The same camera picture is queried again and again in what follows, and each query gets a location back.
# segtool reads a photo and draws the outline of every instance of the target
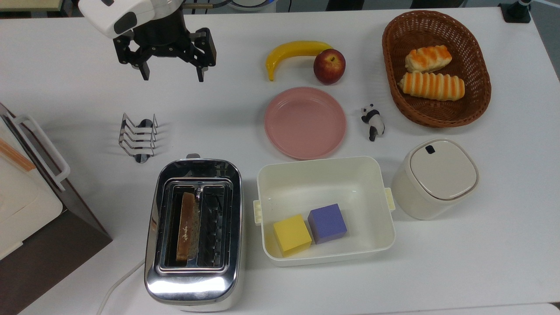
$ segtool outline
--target pink plate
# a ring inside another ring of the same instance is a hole
[[[282,153],[300,160],[319,159],[336,150],[344,139],[346,116],[329,94],[294,87],[270,102],[264,130]]]

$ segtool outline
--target bread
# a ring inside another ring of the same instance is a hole
[[[465,96],[463,80],[441,73],[405,73],[398,85],[406,94],[432,100],[456,101]]]
[[[408,72],[433,72],[447,66],[450,62],[451,54],[443,45],[412,49],[404,58],[404,66]]]
[[[186,262],[198,253],[200,229],[200,211],[194,194],[185,192],[181,202],[179,235],[175,260]]]

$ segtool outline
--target canister lid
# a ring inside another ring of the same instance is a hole
[[[446,140],[435,140],[414,152],[410,169],[420,186],[440,200],[463,196],[478,179],[476,167],[463,149]]]

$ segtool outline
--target bread roll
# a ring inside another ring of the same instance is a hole
[[[408,72],[433,72],[447,66],[450,62],[451,54],[443,45],[413,49],[404,58],[404,66]]]
[[[456,101],[465,96],[463,80],[441,73],[405,73],[398,85],[406,94],[432,100]]]

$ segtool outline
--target purple cube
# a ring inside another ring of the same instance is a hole
[[[307,217],[315,244],[321,244],[346,234],[346,224],[338,204],[311,210]]]

